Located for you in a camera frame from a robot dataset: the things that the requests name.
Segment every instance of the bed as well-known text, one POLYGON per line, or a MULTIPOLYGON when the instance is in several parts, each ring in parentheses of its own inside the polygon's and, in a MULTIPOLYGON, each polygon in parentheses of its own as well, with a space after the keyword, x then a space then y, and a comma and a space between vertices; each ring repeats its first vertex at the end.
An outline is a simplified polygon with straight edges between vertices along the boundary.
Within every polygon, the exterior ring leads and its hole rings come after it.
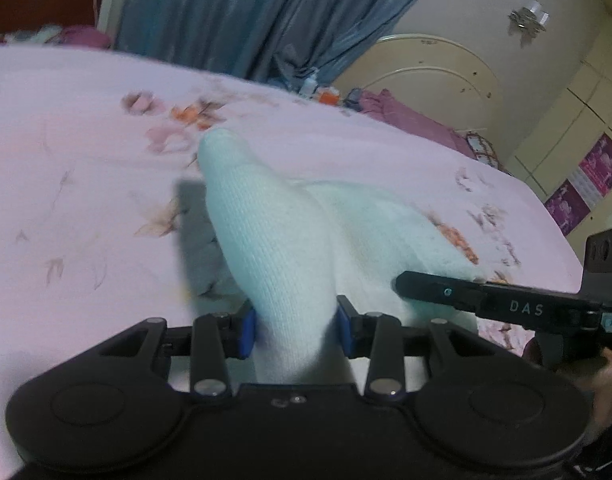
MULTIPOLYGON (((354 76, 348 85, 365 86, 354 76)), ((446 92, 436 110, 452 110, 451 126, 493 131, 494 114, 474 121, 469 108, 460 120, 446 92)), ((287 176, 390 190, 491 280, 579 288, 581 266, 532 191, 454 150, 228 76, 109 52, 0 46, 0 479, 20 464, 3 409, 21 383, 139 320, 182 326, 198 315, 179 264, 176 182, 201 179, 196 147, 217 123, 287 176)), ((495 323, 480 330, 514 351, 529 337, 495 323)))

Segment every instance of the cream arched headboard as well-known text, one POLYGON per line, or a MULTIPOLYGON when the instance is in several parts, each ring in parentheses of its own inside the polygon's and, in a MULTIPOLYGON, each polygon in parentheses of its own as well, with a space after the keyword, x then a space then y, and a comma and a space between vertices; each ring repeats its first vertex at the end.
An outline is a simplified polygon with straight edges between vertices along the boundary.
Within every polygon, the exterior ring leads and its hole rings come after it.
POLYGON ((496 140, 501 95, 492 70, 454 41, 425 34, 381 38, 333 85, 387 88, 400 102, 458 132, 477 130, 496 140))

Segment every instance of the white knit fabric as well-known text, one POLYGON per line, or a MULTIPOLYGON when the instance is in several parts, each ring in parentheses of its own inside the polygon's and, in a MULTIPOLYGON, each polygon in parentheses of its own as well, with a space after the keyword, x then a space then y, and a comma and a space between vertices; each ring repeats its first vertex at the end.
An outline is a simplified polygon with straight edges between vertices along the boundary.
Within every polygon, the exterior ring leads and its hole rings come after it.
POLYGON ((198 161, 224 257, 257 311, 257 381, 352 380, 334 327, 337 294, 360 313, 408 326, 444 317, 476 332, 474 316, 392 290, 404 270, 482 278, 416 209, 372 187, 287 180, 228 130, 204 137, 198 161))

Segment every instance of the screw hole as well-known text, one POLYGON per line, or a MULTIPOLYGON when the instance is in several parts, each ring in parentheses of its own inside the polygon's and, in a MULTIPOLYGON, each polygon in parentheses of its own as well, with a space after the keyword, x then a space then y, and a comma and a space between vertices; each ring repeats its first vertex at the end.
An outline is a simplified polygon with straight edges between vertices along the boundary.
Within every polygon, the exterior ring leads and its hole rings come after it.
POLYGON ((600 249, 600 256, 603 261, 608 259, 608 253, 611 250, 611 245, 608 243, 608 240, 604 240, 602 242, 602 248, 600 249))

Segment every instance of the blue curtain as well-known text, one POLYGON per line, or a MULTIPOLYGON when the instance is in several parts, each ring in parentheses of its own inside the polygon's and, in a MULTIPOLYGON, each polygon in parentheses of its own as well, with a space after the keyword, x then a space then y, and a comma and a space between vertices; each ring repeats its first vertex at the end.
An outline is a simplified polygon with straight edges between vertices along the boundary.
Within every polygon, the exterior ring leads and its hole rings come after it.
POLYGON ((416 0, 126 0, 117 47, 299 88, 329 83, 416 0))

